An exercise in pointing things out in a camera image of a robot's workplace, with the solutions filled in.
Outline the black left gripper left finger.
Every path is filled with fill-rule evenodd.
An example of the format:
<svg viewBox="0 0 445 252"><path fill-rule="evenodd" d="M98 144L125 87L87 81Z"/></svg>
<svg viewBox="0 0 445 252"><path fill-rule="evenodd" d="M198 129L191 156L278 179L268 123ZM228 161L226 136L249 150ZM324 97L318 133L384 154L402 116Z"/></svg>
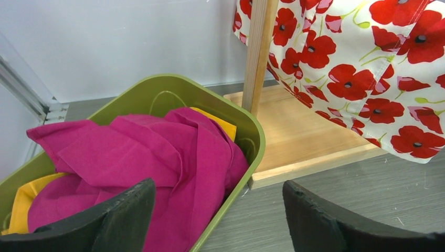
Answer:
<svg viewBox="0 0 445 252"><path fill-rule="evenodd" d="M30 234L1 237L1 251L142 251L156 187L144 179L117 196Z"/></svg>

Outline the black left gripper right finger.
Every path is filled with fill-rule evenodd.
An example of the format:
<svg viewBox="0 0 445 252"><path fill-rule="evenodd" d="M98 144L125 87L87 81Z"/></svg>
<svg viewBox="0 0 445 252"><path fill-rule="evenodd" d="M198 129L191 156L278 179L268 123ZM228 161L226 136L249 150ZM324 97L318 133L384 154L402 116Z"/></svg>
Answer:
<svg viewBox="0 0 445 252"><path fill-rule="evenodd" d="M282 187L295 251L444 251L444 233L392 227L327 201L294 181Z"/></svg>

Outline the white red poppy garment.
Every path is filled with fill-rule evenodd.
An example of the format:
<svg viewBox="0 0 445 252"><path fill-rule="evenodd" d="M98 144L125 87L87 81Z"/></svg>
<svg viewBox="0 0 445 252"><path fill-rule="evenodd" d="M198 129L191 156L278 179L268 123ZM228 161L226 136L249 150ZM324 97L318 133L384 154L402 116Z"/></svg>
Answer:
<svg viewBox="0 0 445 252"><path fill-rule="evenodd" d="M279 1L267 70L394 156L424 164L444 148L442 1Z"/></svg>

